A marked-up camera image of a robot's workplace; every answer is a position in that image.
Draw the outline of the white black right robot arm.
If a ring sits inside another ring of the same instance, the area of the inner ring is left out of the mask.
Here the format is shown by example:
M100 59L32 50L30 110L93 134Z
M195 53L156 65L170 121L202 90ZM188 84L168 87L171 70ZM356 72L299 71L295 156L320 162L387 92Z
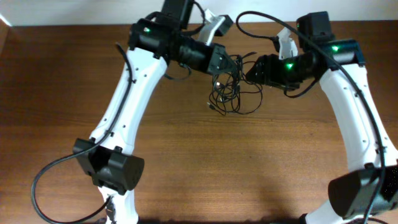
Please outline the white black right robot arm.
M276 53L263 55L247 72L251 82L295 98L306 80L326 94L344 140L349 172L328 184L328 200L300 223L367 223L397 208L397 149L384 129L369 90L357 41L338 40L328 13L313 12L285 25Z

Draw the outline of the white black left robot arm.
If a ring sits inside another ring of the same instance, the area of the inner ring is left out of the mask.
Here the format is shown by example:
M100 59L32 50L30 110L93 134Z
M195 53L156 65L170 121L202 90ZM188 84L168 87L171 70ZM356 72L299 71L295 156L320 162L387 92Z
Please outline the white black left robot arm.
M134 188L144 160L134 152L136 134L149 99L169 63L209 75L233 72L224 46L213 43L233 25L227 15L202 12L204 23L187 30L195 1L166 1L159 12L131 26L121 78L101 121L87 140L77 139L73 153L102 194L106 223L137 223Z

